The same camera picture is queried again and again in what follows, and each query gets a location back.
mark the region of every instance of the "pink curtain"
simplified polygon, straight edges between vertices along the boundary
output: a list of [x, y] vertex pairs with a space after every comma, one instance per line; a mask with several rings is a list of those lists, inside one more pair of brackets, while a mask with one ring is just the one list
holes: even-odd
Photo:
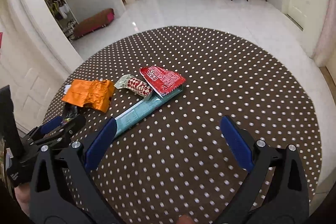
[[336, 49], [336, 0], [330, 0], [322, 32], [312, 56], [318, 67], [326, 65]]

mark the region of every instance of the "metal screw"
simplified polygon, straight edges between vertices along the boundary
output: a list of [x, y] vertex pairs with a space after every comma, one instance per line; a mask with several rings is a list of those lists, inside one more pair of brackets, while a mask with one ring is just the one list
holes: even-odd
[[72, 148], [78, 148], [81, 146], [81, 143], [79, 141], [76, 141], [76, 142], [73, 142], [71, 146]]
[[290, 144], [290, 145], [288, 146], [288, 149], [291, 150], [291, 151], [295, 151], [295, 150], [296, 150], [296, 147], [295, 147], [294, 145]]
[[41, 147], [41, 151], [42, 152], [45, 152], [45, 151], [47, 151], [48, 150], [48, 146], [47, 145], [43, 145], [42, 147]]
[[258, 140], [257, 141], [257, 146], [264, 147], [265, 145], [266, 145], [266, 143], [263, 140]]

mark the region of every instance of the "red and white wrapper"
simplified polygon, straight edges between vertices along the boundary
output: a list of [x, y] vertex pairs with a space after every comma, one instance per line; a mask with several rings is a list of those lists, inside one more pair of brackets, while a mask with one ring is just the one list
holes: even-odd
[[153, 92], [153, 89], [146, 82], [135, 78], [133, 75], [123, 75], [114, 86], [117, 89], [130, 89], [144, 98], [149, 98]]
[[141, 68], [140, 74], [162, 98], [185, 82], [178, 73], [156, 66]]

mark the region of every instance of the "orange foil wrapper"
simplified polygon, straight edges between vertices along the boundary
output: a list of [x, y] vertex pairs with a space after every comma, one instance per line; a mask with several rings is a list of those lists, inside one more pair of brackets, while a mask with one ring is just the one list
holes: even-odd
[[86, 81], [75, 79], [62, 101], [107, 112], [114, 92], [114, 83], [109, 80]]

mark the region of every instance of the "round table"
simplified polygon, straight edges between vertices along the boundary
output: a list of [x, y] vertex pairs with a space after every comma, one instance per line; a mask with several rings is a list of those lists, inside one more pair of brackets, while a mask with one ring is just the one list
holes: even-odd
[[[211, 223], [226, 208], [247, 172], [219, 128], [230, 115], [240, 128], [272, 147], [296, 146], [310, 199], [318, 183], [320, 134], [314, 106], [293, 75], [271, 54], [232, 34], [170, 26], [126, 37], [97, 52], [66, 80], [45, 121], [61, 114], [64, 86], [73, 79], [142, 78], [140, 67], [157, 65], [186, 78], [184, 90], [116, 139], [91, 172], [97, 188], [126, 223], [175, 223], [182, 214]], [[107, 113], [87, 109], [81, 140], [142, 98], [115, 90]], [[73, 197], [86, 208], [65, 171]], [[253, 208], [266, 195], [270, 168]]]

